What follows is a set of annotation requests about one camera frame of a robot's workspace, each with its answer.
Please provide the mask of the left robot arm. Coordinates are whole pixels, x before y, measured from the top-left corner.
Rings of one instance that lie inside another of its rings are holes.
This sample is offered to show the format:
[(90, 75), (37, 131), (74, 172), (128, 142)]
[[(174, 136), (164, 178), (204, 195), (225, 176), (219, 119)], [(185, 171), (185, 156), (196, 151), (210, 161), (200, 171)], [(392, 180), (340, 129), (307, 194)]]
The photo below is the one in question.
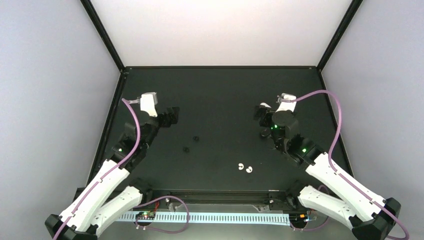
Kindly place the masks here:
[(127, 122), (124, 132), (112, 148), (95, 177), (73, 203), (60, 214), (51, 214), (45, 226), (54, 240), (96, 240), (125, 212), (151, 200), (152, 187), (135, 178), (115, 197), (114, 190), (146, 157), (161, 128), (169, 128), (179, 120), (179, 107), (169, 107), (154, 115), (142, 110), (140, 116), (129, 108), (134, 123)]

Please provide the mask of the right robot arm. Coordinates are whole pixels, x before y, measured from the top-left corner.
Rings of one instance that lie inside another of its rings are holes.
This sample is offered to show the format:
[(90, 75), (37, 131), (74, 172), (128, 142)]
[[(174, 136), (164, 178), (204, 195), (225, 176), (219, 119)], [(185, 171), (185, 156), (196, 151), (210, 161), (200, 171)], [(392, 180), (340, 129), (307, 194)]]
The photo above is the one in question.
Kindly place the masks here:
[(294, 107), (271, 109), (255, 106), (253, 118), (268, 129), (275, 149), (296, 167), (314, 177), (335, 195), (320, 192), (309, 184), (294, 185), (286, 192), (285, 204), (318, 210), (342, 223), (358, 240), (384, 240), (396, 225), (401, 204), (369, 190), (329, 158), (319, 145), (300, 134)]

